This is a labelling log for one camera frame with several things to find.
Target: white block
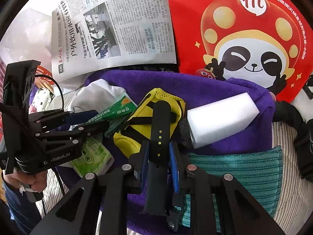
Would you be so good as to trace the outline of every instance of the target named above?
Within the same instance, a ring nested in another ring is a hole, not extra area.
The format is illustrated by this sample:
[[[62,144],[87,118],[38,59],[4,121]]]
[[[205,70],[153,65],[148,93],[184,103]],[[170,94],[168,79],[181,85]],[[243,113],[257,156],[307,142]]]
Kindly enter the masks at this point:
[[[258,114],[259,109],[248,93],[188,110],[194,149],[241,132]]]

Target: silver bolt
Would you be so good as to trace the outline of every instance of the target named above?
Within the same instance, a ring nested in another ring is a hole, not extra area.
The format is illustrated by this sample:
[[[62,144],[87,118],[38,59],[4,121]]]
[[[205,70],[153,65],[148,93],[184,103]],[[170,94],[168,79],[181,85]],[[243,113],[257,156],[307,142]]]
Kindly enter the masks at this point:
[[[123,169],[123,170],[130,170],[130,169],[131,169],[131,165],[130,165],[130,164],[124,164],[124,165],[122,166],[122,169]]]
[[[93,179],[94,178],[94,173],[92,173],[92,172],[87,173],[85,175],[85,178],[88,179],[88,180]]]
[[[172,222],[169,222],[168,223],[168,227],[171,228],[172,230],[174,230],[175,226]]]
[[[193,164],[189,164],[189,165],[187,166],[187,169],[190,170],[190,171],[194,171],[194,170],[197,169],[197,166],[196,166],[196,165],[193,165]]]
[[[233,175],[231,175],[231,174],[225,174],[225,175],[224,175],[224,179],[227,180],[227,181],[232,181],[233,178],[234,178],[234,177],[233,177]]]

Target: green package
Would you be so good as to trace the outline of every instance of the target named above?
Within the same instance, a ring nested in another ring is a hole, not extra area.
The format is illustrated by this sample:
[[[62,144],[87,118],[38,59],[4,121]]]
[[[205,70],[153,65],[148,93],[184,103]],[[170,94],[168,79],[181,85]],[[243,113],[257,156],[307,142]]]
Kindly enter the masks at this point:
[[[71,161],[71,165],[80,177],[88,172],[105,174],[114,162],[111,153],[93,137],[86,138],[82,156]]]
[[[128,94],[123,93],[119,101],[88,120],[87,123],[99,121],[102,119],[112,120],[114,118],[124,116],[125,114],[132,113],[133,111],[135,111],[136,108],[137,105],[132,102]]]

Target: green striped cloth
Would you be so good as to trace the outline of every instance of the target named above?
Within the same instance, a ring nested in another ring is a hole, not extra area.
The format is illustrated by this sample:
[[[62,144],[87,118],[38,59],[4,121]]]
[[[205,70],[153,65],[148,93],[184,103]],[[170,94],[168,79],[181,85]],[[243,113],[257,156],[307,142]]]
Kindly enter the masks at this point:
[[[274,217],[281,194],[283,159],[281,146],[269,151],[243,155],[207,156],[188,154],[192,164],[207,173],[222,176],[232,174],[264,209]],[[216,228],[220,224],[216,200],[213,195]],[[185,197],[184,215],[181,224],[190,227],[190,194]]]

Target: newspaper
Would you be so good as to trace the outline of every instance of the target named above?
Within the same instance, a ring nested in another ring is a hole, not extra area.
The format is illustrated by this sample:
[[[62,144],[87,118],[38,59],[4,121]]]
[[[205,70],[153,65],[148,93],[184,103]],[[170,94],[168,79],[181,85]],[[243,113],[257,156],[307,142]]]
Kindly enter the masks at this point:
[[[176,63],[168,0],[62,0],[52,13],[52,74]]]

